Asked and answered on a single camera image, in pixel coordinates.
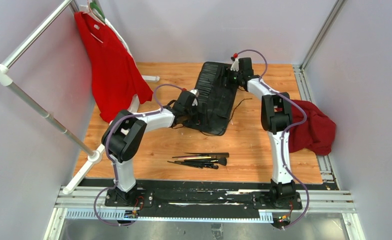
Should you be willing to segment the black leather brush roll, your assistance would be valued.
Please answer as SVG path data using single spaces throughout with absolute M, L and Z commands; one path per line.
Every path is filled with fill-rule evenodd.
M 195 84 L 199 91 L 197 115 L 184 126 L 208 135 L 224 135 L 239 87 L 236 77 L 231 64 L 205 62 Z

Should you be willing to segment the gold handled makeup brush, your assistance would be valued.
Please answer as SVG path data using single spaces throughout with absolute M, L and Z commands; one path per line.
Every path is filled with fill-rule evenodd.
M 174 159 L 179 159 L 179 160 L 203 160 L 203 159 L 212 159 L 211 156 L 209 155 L 188 155 L 188 156 L 174 156 Z

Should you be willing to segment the black angled makeup brush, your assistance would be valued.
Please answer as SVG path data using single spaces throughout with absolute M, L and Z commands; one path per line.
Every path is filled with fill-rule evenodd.
M 186 166 L 189 166 L 189 167 L 194 167 L 194 168 L 200 168 L 200 169 L 202 169 L 202 168 L 210 168 L 210 169 L 219 169 L 219 166 L 217 166 L 216 164 L 214 164 L 214 163 L 209 163 L 209 162 L 189 162 L 189 161 L 175 161 L 174 162 L 174 164 L 179 164 L 179 165 L 186 165 Z

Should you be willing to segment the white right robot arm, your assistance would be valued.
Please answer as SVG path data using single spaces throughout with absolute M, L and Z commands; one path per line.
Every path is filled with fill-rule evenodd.
M 294 177 L 289 173 L 289 130 L 292 111 L 285 92 L 278 92 L 268 86 L 262 77 L 255 75 L 251 58 L 231 57 L 230 81 L 243 87 L 261 101 L 261 125 L 267 132 L 272 152 L 273 172 L 269 190 L 270 203 L 275 208 L 283 208 L 295 195 Z

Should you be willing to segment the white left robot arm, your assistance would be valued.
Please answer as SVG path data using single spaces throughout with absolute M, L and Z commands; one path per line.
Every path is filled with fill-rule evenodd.
M 183 90 L 172 106 L 161 106 L 159 110 L 131 113 L 122 110 L 110 124 L 102 137 L 102 144 L 113 164 L 114 187 L 119 189 L 118 201 L 126 207 L 137 200 L 133 157 L 136 155 L 145 133 L 162 128 L 172 128 L 196 115 L 199 91 Z

